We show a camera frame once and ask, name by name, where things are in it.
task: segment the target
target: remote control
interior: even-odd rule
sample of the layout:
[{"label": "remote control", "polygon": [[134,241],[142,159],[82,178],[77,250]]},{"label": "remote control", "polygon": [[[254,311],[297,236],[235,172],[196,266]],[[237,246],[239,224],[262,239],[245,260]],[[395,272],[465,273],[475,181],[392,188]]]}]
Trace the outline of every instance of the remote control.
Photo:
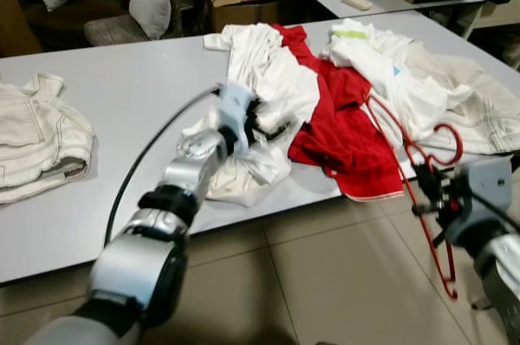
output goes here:
[{"label": "remote control", "polygon": [[358,10],[367,11],[372,7],[372,3],[368,0],[341,0],[345,4],[349,4]]}]

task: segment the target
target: tiled floor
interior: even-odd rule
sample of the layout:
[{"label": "tiled floor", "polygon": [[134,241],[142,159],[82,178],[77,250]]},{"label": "tiled floor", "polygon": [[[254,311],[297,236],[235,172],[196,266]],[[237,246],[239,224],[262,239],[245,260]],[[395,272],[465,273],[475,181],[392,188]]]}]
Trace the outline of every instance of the tiled floor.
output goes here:
[{"label": "tiled floor", "polygon": [[[520,176],[511,213],[520,214]],[[151,344],[506,344],[469,257],[444,293],[405,199],[344,199],[192,241],[180,306]],[[17,345],[82,301],[88,268],[0,289],[0,344]]]}]

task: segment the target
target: black cable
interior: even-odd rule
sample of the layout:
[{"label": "black cable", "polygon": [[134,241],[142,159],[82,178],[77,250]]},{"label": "black cable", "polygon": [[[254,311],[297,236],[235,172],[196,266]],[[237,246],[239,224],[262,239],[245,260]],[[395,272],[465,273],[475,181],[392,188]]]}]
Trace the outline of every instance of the black cable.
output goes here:
[{"label": "black cable", "polygon": [[471,195],[478,202],[482,203],[486,208],[495,213],[500,219],[512,226],[513,229],[520,234],[520,225],[518,225],[518,223],[516,223],[503,209],[496,207],[491,201],[488,201],[488,199],[480,196],[478,193],[471,191]]},{"label": "black cable", "polygon": [[127,189],[128,184],[130,183],[130,180],[133,177],[133,174],[136,172],[137,167],[139,164],[141,164],[141,161],[145,157],[145,155],[149,152],[149,150],[154,146],[155,142],[161,137],[161,135],[190,107],[197,104],[200,100],[208,97],[211,94],[218,94],[220,90],[220,87],[213,87],[210,89],[207,89],[203,93],[199,93],[196,95],[193,99],[188,101],[186,104],[184,104],[182,107],[180,107],[179,110],[177,110],[159,129],[159,131],[152,137],[152,139],[146,144],[146,146],[142,149],[142,151],[139,153],[139,155],[136,158],[136,161],[133,162],[132,166],[130,167],[130,170],[128,171],[127,175],[124,177],[123,182],[121,183],[121,186],[119,187],[119,190],[117,192],[117,195],[115,196],[114,203],[112,204],[112,209],[110,210],[110,215],[108,217],[108,222],[106,223],[106,229],[105,229],[105,240],[103,246],[107,246],[108,243],[111,241],[112,236],[112,228],[114,227],[114,220],[115,215],[117,214],[117,209],[119,207],[119,203],[121,202],[121,199],[123,198],[124,191]]}]

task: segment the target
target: red shirt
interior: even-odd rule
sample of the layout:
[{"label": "red shirt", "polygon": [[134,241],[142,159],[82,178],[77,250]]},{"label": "red shirt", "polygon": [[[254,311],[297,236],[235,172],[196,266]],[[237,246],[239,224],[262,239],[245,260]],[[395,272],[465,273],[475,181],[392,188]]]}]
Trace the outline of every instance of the red shirt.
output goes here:
[{"label": "red shirt", "polygon": [[319,102],[289,149],[289,157],[321,166],[351,199],[370,201],[402,193],[393,150],[359,107],[371,85],[350,67],[335,67],[310,52],[302,26],[274,25],[301,65],[318,74]]}]

